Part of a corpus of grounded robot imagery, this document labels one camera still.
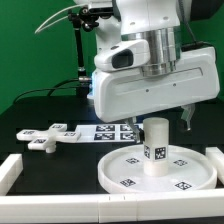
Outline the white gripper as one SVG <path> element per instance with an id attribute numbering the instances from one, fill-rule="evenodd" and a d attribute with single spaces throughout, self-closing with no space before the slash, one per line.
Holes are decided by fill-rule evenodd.
<path id="1" fill-rule="evenodd" d="M 93 84 L 97 117 L 104 122 L 126 119 L 137 143 L 144 141 L 144 131 L 136 125 L 136 116 L 182 106 L 182 128 L 190 131 L 193 103 L 213 99 L 220 91 L 212 47 L 182 53 L 176 70 L 166 75 L 145 76 L 139 69 L 96 70 Z"/>

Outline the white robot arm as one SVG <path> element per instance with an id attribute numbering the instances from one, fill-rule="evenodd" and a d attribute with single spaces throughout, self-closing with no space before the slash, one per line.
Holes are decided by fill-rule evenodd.
<path id="1" fill-rule="evenodd" d="M 193 0 L 74 0 L 83 25 L 96 29 L 93 100 L 104 122 L 122 120 L 137 141 L 146 132 L 135 118 L 181 107 L 189 122 L 200 101 L 220 90 L 216 52 L 196 42 L 181 49 L 180 24 Z"/>

